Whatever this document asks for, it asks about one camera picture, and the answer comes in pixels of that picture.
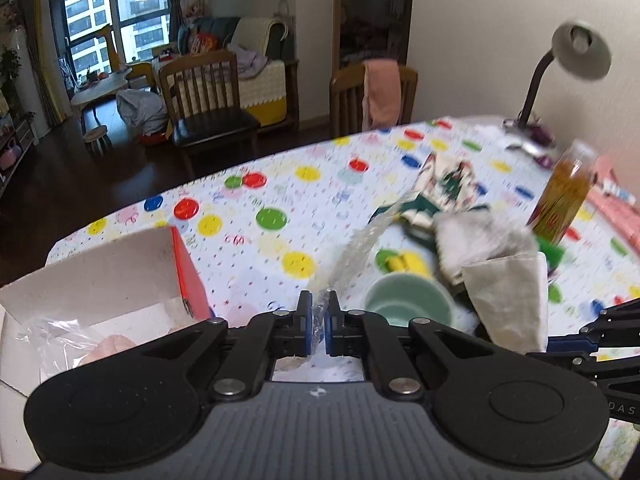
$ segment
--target wooden floor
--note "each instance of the wooden floor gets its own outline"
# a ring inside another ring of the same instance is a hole
[[[90,153],[79,123],[65,121],[24,157],[0,201],[0,285],[44,265],[53,245],[95,219],[188,181],[180,153],[171,145],[144,148],[122,123],[115,102],[98,106],[113,147]],[[92,113],[87,128],[94,127]],[[260,156],[327,140],[327,128],[260,138]],[[250,146],[229,145],[194,160],[198,176],[242,164]]]

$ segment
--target table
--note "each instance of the table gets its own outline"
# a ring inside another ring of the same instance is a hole
[[[80,125],[82,126],[82,136],[86,135],[86,124],[84,122],[84,109],[88,108],[91,104],[95,103],[97,100],[100,100],[108,95],[115,94],[118,90],[122,90],[126,88],[129,84],[127,81],[127,75],[131,72],[130,68],[118,73],[111,72],[109,76],[105,79],[101,79],[94,86],[89,86],[86,90],[82,90],[77,92],[73,98],[71,99],[71,109],[80,121]]]
[[[411,188],[432,150],[470,160],[479,181],[478,203],[526,222],[550,172],[524,153],[503,151],[496,138],[486,128],[444,118],[268,156],[98,219],[56,243],[47,262],[169,223],[182,234],[215,314],[242,326],[259,312],[295,309],[308,279],[336,257],[376,208]],[[562,244],[567,256],[549,290],[549,335],[576,333],[597,317],[597,301],[611,306],[640,296],[638,258],[588,204]],[[340,298],[343,308],[360,307],[364,292],[382,275],[376,255],[383,250],[414,251],[431,269],[437,264],[433,253],[393,225]],[[477,322],[474,314],[456,309],[455,328],[469,331]],[[600,357],[639,353],[609,349]],[[316,355],[311,362],[313,368],[288,363],[279,373],[314,381],[362,376],[359,363],[349,358]],[[631,424],[610,421],[595,461],[619,476],[638,436]]]

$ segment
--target wooden chair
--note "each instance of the wooden chair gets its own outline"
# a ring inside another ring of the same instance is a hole
[[[179,57],[160,69],[159,79],[174,126],[172,141],[182,150],[191,179],[195,178],[191,155],[221,144],[251,138],[258,157],[260,123],[240,107],[236,54],[216,50]]]
[[[343,137],[362,131],[362,100],[364,99],[365,66],[348,66],[334,73],[330,85],[329,110],[332,137]],[[409,124],[414,110],[418,73],[400,66],[402,103],[399,124]]]

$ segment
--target plastic bottle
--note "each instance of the plastic bottle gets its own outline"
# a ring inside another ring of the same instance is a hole
[[[557,244],[574,221],[593,185],[596,152],[581,140],[556,164],[528,224],[532,231],[551,244]]]

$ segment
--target screw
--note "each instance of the screw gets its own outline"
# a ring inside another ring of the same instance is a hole
[[[389,388],[396,394],[408,395],[420,390],[420,383],[408,377],[398,377],[389,381]]]
[[[241,394],[244,388],[244,383],[238,379],[220,379],[213,385],[214,391],[224,396]]]

